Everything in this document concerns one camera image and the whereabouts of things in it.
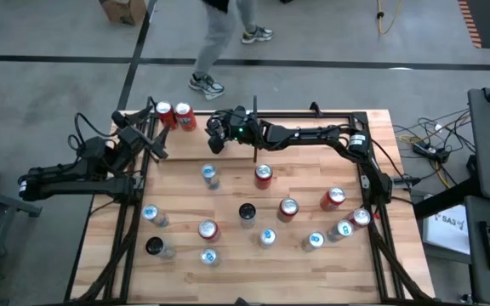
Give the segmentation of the person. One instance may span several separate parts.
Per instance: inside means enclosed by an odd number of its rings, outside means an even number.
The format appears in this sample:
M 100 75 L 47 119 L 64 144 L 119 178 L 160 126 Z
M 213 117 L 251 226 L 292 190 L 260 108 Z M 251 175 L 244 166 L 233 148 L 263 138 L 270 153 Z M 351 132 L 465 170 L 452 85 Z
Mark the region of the person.
M 225 92 L 225 87 L 209 71 L 232 39 L 236 29 L 236 13 L 239 13 L 243 25 L 243 44 L 270 41 L 274 32 L 256 23 L 255 0 L 200 1 L 207 17 L 207 32 L 194 64 L 189 87 L 211 100 Z

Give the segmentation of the black-topped slim can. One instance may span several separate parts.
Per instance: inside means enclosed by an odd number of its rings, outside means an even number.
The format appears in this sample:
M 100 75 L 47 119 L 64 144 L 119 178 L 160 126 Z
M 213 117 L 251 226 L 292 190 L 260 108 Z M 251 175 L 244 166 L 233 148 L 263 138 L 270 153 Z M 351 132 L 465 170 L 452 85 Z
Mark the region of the black-topped slim can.
M 171 259 L 176 255 L 176 251 L 158 236 L 153 236 L 146 242 L 145 250 L 148 254 L 163 259 Z

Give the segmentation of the blue silver Red Bull can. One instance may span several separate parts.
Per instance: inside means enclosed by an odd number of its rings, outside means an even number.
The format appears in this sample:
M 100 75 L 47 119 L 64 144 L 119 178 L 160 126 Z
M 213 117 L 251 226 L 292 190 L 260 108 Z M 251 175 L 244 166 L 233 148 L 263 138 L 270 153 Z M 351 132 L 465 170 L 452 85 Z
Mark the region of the blue silver Red Bull can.
M 265 228 L 259 232 L 259 246 L 264 249 L 273 247 L 276 242 L 276 231 Z
M 155 205 L 145 206 L 142 210 L 142 218 L 160 228 L 166 227 L 169 224 L 168 215 Z
M 353 224 L 347 219 L 342 219 L 338 221 L 336 225 L 328 229 L 327 239 L 331 242 L 337 242 L 345 238 L 351 237 L 353 233 L 354 233 Z
M 201 174 L 204 182 L 210 190 L 217 190 L 220 185 L 218 168 L 208 163 L 202 166 Z
M 323 233 L 314 231 L 309 233 L 301 242 L 301 247 L 305 252 L 313 252 L 322 248 L 325 243 Z
M 219 254 L 214 248 L 207 247 L 201 251 L 200 260 L 203 264 L 213 267 L 219 263 Z

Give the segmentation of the red soda can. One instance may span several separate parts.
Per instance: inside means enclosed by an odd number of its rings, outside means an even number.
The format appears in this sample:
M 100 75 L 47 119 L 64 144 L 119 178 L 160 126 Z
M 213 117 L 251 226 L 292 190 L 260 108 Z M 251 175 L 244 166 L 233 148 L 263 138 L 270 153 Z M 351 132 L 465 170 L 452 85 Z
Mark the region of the red soda can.
M 167 101 L 160 101 L 156 105 L 156 113 L 164 127 L 176 129 L 178 123 L 174 115 L 173 106 Z
M 365 227 L 368 227 L 368 225 L 371 222 L 371 214 L 370 212 L 363 208 L 359 207 L 352 212 L 350 212 L 347 216 L 346 219 L 354 226 L 354 228 L 357 229 L 362 229 Z

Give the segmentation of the black power strip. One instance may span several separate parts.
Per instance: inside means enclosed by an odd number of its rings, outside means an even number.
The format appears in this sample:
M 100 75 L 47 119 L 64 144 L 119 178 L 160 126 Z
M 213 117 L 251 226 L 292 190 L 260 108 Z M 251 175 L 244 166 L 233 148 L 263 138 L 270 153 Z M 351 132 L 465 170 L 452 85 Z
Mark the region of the black power strip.
M 434 161 L 437 163 L 445 163 L 450 156 L 450 152 L 445 150 L 444 148 L 437 149 L 430 144 L 426 144 L 424 142 L 418 142 L 413 144 L 413 152 L 427 158 L 430 161 Z

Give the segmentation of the Celsius Peach Vibe can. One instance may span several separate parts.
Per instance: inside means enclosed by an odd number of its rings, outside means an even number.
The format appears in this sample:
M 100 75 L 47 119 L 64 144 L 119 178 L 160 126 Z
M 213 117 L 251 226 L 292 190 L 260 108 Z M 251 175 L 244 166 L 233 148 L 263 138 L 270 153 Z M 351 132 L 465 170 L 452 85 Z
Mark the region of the Celsius Peach Vibe can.
M 240 216 L 240 224 L 244 229 L 252 229 L 255 226 L 256 208 L 251 203 L 243 203 L 238 213 Z

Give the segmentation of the white Celsius can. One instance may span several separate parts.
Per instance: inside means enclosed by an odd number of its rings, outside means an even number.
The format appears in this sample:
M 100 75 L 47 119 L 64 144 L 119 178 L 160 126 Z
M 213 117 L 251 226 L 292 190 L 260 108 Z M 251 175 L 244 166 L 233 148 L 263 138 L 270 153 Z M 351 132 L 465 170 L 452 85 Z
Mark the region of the white Celsius can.
M 225 128 L 223 122 L 219 118 L 209 118 L 205 131 L 210 137 L 218 137 L 221 139 L 225 137 Z

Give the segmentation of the white SA3 sign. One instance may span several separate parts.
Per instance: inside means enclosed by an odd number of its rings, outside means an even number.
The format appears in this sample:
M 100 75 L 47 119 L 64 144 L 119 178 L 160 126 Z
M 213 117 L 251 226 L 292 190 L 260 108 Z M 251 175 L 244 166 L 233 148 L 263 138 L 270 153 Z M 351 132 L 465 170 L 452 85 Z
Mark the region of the white SA3 sign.
M 466 208 L 457 205 L 423 219 L 423 242 L 470 254 Z

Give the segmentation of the brown cardboard box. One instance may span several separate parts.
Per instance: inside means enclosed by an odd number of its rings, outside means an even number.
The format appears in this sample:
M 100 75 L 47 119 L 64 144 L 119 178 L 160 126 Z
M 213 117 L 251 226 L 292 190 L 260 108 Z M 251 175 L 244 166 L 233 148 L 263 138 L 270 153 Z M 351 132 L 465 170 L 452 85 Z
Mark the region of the brown cardboard box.
M 109 21 L 136 26 L 146 14 L 145 0 L 99 0 Z

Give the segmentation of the red Fanta strawberry can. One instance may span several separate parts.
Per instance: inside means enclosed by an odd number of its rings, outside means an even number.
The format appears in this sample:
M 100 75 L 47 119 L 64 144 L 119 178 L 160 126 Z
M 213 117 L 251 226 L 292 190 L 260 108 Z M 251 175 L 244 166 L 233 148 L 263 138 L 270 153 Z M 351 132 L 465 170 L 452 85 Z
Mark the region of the red Fanta strawberry can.
M 220 237 L 220 229 L 214 220 L 206 219 L 198 225 L 198 234 L 205 241 L 215 243 Z
M 320 200 L 320 207 L 323 211 L 333 211 L 339 208 L 346 200 L 346 194 L 340 187 L 331 187 L 326 191 Z

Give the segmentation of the red Coca-Cola Zero can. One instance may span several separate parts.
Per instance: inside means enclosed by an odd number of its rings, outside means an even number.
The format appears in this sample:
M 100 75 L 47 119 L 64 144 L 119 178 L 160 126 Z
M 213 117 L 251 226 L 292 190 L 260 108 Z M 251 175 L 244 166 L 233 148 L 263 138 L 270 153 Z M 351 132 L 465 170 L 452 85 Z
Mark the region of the red Coca-Cola Zero can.
M 283 223 L 289 223 L 299 211 L 299 203 L 293 198 L 283 198 L 277 210 L 277 218 Z

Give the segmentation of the black desk leg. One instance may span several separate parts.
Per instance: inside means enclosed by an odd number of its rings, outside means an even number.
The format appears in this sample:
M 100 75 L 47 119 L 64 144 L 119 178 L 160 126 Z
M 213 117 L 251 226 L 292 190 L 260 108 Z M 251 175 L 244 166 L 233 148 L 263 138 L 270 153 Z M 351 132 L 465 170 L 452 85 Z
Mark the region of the black desk leg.
M 431 196 L 413 205 L 416 219 L 428 218 L 448 208 L 462 203 L 466 196 L 480 196 L 481 187 L 477 176 L 470 177 L 465 181 Z

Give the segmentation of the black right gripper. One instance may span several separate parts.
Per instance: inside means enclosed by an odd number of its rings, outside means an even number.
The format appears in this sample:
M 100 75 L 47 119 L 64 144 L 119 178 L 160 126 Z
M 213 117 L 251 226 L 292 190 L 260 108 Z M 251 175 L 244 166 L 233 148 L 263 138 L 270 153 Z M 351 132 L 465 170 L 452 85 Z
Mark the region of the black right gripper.
M 208 140 L 208 146 L 214 154 L 219 154 L 225 147 L 225 141 L 237 141 L 246 145 L 263 145 L 265 143 L 261 126 L 253 112 L 243 106 L 233 110 L 217 110 L 214 120 L 223 122 L 223 138 L 214 135 Z

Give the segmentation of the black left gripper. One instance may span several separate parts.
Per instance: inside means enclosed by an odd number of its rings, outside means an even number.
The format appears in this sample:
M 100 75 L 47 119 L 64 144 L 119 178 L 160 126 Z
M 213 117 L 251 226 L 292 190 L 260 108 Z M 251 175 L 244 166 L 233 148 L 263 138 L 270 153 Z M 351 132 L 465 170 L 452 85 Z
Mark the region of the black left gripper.
M 143 122 L 151 114 L 152 106 L 149 105 L 143 110 L 139 110 L 132 114 L 123 114 L 115 110 L 111 114 L 111 119 L 120 129 L 117 130 L 117 151 L 121 156 L 134 157 L 141 151 L 151 151 L 153 143 L 134 125 Z M 154 154 L 159 159 L 167 159 L 168 153 L 165 151 L 166 140 L 170 126 L 166 126 L 154 138 Z

